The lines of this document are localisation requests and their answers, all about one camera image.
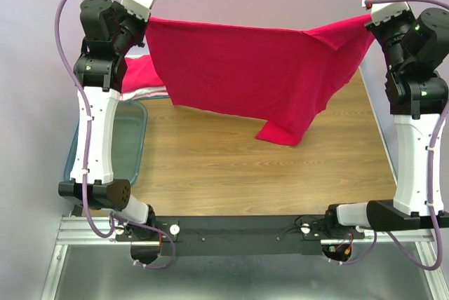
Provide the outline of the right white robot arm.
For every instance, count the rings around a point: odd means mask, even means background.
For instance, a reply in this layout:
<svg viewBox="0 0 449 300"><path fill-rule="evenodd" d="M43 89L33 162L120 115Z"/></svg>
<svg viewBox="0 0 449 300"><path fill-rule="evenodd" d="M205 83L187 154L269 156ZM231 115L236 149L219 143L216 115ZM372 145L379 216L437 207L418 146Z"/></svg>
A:
<svg viewBox="0 0 449 300"><path fill-rule="evenodd" d="M409 8L371 14L366 24L387 66L385 93L398 137L396 193L389 200L330 205L323 231L339 238L349 228L409 231L448 227L439 191L439 149L448 84L437 67L448 56L448 11Z"/></svg>

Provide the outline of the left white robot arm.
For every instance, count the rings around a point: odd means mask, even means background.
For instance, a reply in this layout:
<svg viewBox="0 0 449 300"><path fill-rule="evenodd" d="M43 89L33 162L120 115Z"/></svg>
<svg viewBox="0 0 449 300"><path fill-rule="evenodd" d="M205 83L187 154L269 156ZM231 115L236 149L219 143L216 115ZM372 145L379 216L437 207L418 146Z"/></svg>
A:
<svg viewBox="0 0 449 300"><path fill-rule="evenodd" d="M154 0L84 0L81 54L74 64L80 118L76 158L69 179L61 182L63 198L89 210L108 210L132 222L131 231L149 240L156 230L151 206L130 192L127 179L112 169L112 134L127 70L126 54L142 46Z"/></svg>

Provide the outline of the folded white t-shirt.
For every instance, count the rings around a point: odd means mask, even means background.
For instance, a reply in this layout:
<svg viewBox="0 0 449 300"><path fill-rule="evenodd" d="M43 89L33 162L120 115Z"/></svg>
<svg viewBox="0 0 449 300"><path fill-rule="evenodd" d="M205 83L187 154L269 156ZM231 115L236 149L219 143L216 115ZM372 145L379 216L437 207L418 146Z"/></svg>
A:
<svg viewBox="0 0 449 300"><path fill-rule="evenodd" d="M134 96L134 95L145 95L150 93L168 93L165 86L157 86L157 87L146 87L146 88L139 88L137 90L122 93L122 95L125 96Z"/></svg>

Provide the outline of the folded pink t-shirt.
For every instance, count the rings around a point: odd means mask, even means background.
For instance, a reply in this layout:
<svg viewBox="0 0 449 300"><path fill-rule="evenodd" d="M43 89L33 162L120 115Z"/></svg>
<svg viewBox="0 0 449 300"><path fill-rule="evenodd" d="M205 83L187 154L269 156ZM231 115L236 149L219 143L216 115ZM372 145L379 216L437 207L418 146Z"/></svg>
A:
<svg viewBox="0 0 449 300"><path fill-rule="evenodd" d="M150 93L145 95L134 95L134 96L125 96L122 95L120 97L121 101L127 100L153 100L153 99L166 99L169 98L168 93Z"/></svg>

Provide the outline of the teal plastic bin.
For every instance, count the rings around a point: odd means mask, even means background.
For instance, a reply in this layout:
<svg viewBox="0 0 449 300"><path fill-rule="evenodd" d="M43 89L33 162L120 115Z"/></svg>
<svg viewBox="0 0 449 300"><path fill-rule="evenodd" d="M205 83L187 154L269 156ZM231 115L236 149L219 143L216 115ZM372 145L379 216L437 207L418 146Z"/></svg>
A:
<svg viewBox="0 0 449 300"><path fill-rule="evenodd" d="M88 150L88 183L95 180L137 180L142 159L147 110L138 101L119 101L115 115L108 115L105 124L91 128Z"/></svg>

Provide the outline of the metal lower shelf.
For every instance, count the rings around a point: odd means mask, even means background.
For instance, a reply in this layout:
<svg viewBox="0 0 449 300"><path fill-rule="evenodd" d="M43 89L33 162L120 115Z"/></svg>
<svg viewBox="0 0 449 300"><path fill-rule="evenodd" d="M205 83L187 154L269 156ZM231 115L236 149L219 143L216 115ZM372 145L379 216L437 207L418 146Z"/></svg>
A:
<svg viewBox="0 0 449 300"><path fill-rule="evenodd" d="M162 270L134 266L125 245L65 245L44 299L447 299L441 271L427 272L392 243L363 261L320 256L180 257Z"/></svg>

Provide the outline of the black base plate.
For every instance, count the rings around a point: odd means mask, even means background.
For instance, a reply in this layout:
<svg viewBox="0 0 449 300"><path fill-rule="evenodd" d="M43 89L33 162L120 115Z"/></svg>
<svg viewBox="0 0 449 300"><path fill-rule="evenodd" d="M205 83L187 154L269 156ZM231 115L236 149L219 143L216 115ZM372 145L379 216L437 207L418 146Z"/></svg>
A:
<svg viewBox="0 0 449 300"><path fill-rule="evenodd" d="M348 226L329 226L323 215L158 216L156 227L175 242L181 256L264 254L320 255L324 242L339 244L364 235Z"/></svg>

